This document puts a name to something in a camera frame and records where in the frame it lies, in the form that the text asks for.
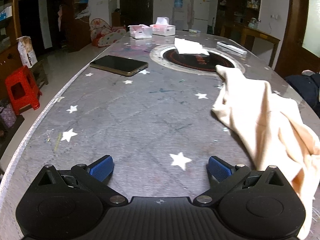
cream fabric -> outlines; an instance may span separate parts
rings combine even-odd
[[[225,83],[212,111],[238,134],[257,170],[276,165],[291,183],[306,209],[298,235],[305,239],[320,180],[318,136],[303,124],[296,101],[273,94],[269,82],[247,79],[237,68],[216,68]]]

frosted glass panel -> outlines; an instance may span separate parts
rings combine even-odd
[[[320,57],[320,0],[309,0],[308,21],[302,47]]]

white refrigerator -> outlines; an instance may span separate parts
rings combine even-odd
[[[192,27],[191,29],[207,33],[211,0],[191,0]]]

blue gripper pad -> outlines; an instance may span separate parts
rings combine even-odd
[[[104,156],[88,166],[89,174],[99,181],[104,181],[113,171],[113,159],[110,155]]]
[[[208,162],[208,171],[218,182],[232,175],[235,168],[230,164],[224,162],[216,156],[211,156]]]

metal screw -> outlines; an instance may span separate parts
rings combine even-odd
[[[115,195],[110,198],[110,202],[114,204],[121,204],[125,201],[124,196]]]
[[[201,196],[197,197],[197,201],[202,204],[207,204],[212,201],[212,198],[210,196],[201,195]]]

